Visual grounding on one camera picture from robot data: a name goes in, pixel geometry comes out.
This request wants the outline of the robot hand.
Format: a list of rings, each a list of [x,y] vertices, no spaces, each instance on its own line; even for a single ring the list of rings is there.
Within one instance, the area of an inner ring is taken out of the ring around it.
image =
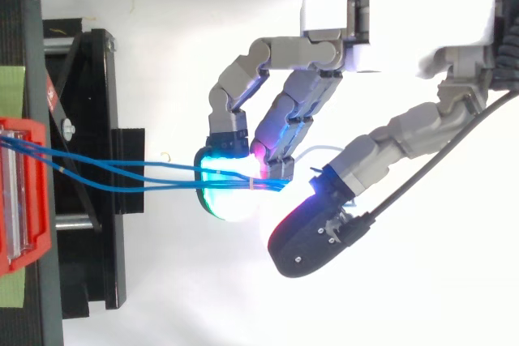
[[[446,151],[485,109],[494,31],[495,0],[302,0],[297,36],[253,41],[219,76],[195,162],[252,159],[268,184],[293,194],[294,150],[345,73],[447,73],[437,101],[358,136],[311,180],[311,193],[283,213],[268,252],[283,276],[307,276],[373,225],[372,214],[348,215],[348,202],[397,162]]]

